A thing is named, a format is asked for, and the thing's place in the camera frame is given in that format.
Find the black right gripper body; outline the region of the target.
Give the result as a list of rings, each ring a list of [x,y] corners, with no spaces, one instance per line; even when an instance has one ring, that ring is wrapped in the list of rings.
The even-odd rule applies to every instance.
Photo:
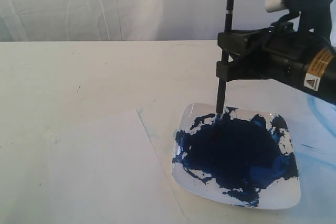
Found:
[[[317,88],[319,77],[308,73],[319,51],[319,35],[293,29],[292,22],[275,23],[260,31],[258,55],[261,80],[274,79],[294,88]]]

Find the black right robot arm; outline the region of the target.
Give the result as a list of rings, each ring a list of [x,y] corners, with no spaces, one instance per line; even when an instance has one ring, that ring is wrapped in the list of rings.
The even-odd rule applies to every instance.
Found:
[[[295,31],[292,22],[274,22],[263,29],[219,33],[217,44],[232,57],[217,63],[220,80],[273,79],[335,104],[335,49],[321,35]]]

